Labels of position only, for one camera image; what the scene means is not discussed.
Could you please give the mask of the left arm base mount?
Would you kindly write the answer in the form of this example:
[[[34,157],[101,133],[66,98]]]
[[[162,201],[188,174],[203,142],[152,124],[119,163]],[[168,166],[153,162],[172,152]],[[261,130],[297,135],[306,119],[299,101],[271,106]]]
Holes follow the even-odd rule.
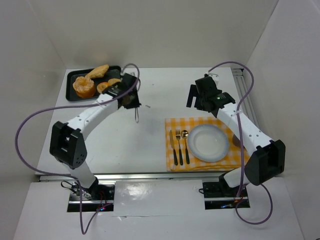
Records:
[[[67,206],[68,213],[80,211],[80,190],[76,182],[61,181],[60,186],[69,190]],[[83,212],[113,212],[114,211],[115,184],[100,185],[93,195],[82,190],[82,211]]]

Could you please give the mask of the long golden bread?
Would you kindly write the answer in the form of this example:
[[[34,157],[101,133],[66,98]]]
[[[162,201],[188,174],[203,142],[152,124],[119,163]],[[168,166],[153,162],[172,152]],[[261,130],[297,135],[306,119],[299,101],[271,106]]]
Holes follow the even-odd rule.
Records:
[[[102,78],[106,74],[106,72],[109,70],[110,66],[108,64],[101,65],[99,67],[94,68],[89,73],[85,75],[87,79],[97,79]]]

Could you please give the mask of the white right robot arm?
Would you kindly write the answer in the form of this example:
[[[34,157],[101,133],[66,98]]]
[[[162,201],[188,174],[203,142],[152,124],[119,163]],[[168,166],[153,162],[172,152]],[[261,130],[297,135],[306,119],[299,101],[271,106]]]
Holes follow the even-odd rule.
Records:
[[[249,155],[244,167],[219,177],[222,188],[235,189],[246,184],[259,186],[284,171],[285,144],[264,134],[237,108],[236,101],[229,93],[217,88],[214,79],[208,74],[190,86],[186,106],[211,113],[223,122],[240,140]]]

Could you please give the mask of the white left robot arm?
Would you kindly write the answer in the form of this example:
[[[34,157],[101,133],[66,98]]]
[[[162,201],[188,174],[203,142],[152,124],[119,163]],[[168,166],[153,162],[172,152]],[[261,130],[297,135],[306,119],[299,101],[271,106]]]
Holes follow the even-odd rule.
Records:
[[[68,122],[57,121],[51,132],[49,153],[79,181],[87,194],[94,196],[99,191],[99,181],[91,172],[86,158],[86,139],[109,115],[119,108],[138,108],[138,78],[125,73],[119,82],[107,87],[92,107],[85,109]]]

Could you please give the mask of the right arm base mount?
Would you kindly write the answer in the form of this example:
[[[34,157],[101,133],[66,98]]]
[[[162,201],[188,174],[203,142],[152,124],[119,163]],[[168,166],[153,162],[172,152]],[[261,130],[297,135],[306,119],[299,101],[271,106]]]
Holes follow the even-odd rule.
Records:
[[[206,210],[224,210],[238,208],[250,208],[248,192],[246,188],[236,197],[238,187],[230,188],[220,182],[203,182],[199,193],[204,197]]]

